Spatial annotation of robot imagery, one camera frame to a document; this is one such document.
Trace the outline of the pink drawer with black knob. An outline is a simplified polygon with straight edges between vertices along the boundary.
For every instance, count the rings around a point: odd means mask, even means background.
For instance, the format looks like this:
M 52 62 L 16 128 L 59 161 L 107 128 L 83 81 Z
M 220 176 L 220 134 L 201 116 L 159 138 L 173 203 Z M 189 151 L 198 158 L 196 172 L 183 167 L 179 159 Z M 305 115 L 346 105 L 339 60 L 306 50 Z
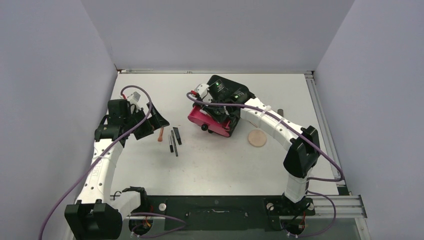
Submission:
M 202 110 L 199 105 L 195 105 L 189 115 L 188 120 L 198 126 L 201 130 L 208 131 L 209 133 L 216 133 L 223 137 L 229 138 L 230 134 L 230 120 L 226 119 L 222 122 L 214 120 L 208 113 Z

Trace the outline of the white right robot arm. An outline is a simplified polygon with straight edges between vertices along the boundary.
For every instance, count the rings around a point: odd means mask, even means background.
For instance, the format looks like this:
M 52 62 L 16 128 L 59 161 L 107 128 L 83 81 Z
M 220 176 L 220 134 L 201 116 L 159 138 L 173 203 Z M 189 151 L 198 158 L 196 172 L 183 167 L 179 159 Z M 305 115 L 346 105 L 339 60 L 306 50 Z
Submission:
M 229 138 L 241 119 L 266 132 L 287 151 L 283 166 L 288 172 L 283 209 L 297 213 L 303 206 L 308 177 L 320 156 L 318 131 L 291 121 L 273 111 L 241 83 L 213 75 L 191 91 L 195 100 L 188 119 L 203 131 Z

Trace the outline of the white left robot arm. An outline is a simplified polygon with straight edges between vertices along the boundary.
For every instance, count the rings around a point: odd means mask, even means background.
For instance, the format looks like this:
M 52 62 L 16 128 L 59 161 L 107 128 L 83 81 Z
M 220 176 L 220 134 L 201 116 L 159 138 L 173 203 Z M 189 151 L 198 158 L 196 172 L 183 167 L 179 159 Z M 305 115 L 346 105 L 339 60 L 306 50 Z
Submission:
M 136 140 L 169 126 L 151 102 L 148 112 L 136 101 L 110 100 L 107 114 L 94 132 L 94 152 L 83 188 L 74 204 L 66 206 L 65 219 L 76 240 L 116 240 L 124 219 L 133 211 L 143 215 L 149 201 L 143 187 L 127 187 L 117 200 L 110 200 L 112 182 L 129 135 Z

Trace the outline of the orange makeup brush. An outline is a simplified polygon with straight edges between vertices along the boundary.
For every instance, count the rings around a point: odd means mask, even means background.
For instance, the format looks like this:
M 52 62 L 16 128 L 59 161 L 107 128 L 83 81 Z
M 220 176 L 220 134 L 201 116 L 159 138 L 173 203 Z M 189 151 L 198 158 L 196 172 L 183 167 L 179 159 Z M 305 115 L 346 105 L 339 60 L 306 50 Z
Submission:
M 158 136 L 158 138 L 157 138 L 157 141 L 158 141 L 158 142 L 162 142 L 162 141 L 163 141 L 163 134 L 164 134 L 164 128 L 163 128 L 163 127 L 161 127 L 161 128 L 160 128 L 160 132 L 159 132 L 159 136 Z

